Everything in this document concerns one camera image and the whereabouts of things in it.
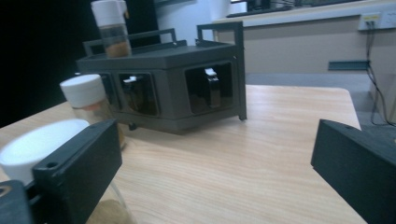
brown powder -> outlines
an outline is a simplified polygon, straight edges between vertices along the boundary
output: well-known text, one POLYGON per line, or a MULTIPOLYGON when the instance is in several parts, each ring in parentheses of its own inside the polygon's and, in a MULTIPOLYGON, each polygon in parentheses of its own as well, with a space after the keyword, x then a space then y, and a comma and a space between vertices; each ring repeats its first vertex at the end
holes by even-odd
POLYGON ((130 55, 130 49, 127 42, 124 41, 107 47, 106 54, 109 58, 126 57, 130 55))
POLYGON ((99 202, 87 224, 137 224, 128 211, 116 200, 99 202))

electrical outlet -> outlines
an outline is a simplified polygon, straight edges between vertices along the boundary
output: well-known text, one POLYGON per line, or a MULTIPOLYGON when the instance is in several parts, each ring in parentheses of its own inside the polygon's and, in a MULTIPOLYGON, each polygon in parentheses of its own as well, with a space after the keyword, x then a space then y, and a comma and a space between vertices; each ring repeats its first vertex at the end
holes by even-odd
POLYGON ((358 30, 368 30, 368 26, 366 22, 373 22, 374 28, 379 28, 379 22, 381 19, 381 12, 370 12, 361 14, 361 20, 359 21, 358 30))

dark background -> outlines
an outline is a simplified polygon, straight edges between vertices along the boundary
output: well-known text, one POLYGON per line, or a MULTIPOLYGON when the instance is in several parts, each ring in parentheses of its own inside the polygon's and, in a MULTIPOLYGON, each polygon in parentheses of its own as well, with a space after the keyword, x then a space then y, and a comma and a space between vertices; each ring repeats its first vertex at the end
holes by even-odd
MULTIPOLYGON (((158 30, 153 0, 126 3, 129 34, 158 30)), ((87 0, 2 1, 0 27, 0 127, 65 102, 59 84, 78 72, 82 42, 100 38, 87 0)))

wall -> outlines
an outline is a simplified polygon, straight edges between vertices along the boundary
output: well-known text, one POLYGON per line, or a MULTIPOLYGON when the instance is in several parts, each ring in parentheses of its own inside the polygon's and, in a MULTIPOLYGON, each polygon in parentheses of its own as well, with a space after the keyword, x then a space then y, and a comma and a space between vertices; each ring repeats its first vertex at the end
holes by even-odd
MULTIPOLYGON (((349 16, 246 27, 246 71, 323 74, 333 73, 328 71, 329 61, 364 60, 367 33, 357 30, 359 19, 349 16)), ((220 33, 219 40, 231 41, 232 36, 220 33)), ((377 30, 371 59, 389 119, 396 121, 396 29, 377 30)))
MULTIPOLYGON (((184 0, 157 4, 160 30, 175 28, 177 39, 185 39, 188 45, 195 45, 196 25, 207 24, 226 15, 241 11, 246 4, 230 4, 230 0, 184 0)), ((205 33, 207 40, 213 40, 212 33, 205 33)))

jar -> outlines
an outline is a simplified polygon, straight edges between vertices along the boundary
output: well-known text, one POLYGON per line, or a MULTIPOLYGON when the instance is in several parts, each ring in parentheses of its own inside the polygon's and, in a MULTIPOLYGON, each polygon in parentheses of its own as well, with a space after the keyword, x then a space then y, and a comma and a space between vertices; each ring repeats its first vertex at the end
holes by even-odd
POLYGON ((100 0, 91 2, 93 16, 99 28, 107 58, 131 55, 128 32, 123 15, 128 15, 122 0, 100 0))
POLYGON ((86 223, 136 224, 137 221, 129 211, 114 181, 112 181, 86 223))
MULTIPOLYGON (((0 165, 10 179, 28 186, 34 181, 32 168, 88 126, 86 120, 67 119, 34 129, 1 148, 0 165)), ((114 180, 107 186, 87 223, 137 223, 114 180)))
MULTIPOLYGON (((63 81, 60 86, 77 118, 90 124, 113 118, 100 75, 79 75, 63 81)), ((123 148, 125 137, 120 125, 118 129, 120 147, 123 148)))

